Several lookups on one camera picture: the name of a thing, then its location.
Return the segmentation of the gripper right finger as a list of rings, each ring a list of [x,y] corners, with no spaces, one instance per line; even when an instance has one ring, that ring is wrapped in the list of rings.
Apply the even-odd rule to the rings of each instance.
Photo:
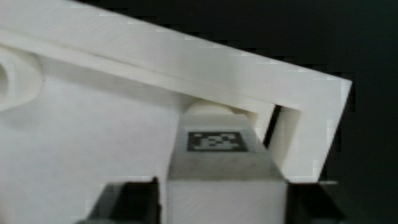
[[[329,191],[329,187],[336,186],[336,182],[288,184],[284,224],[348,224]]]

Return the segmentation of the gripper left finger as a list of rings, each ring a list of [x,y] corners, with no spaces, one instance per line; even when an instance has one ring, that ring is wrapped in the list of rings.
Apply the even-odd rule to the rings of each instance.
[[[146,182],[107,185],[87,224],[160,224],[160,213],[160,183],[153,177]]]

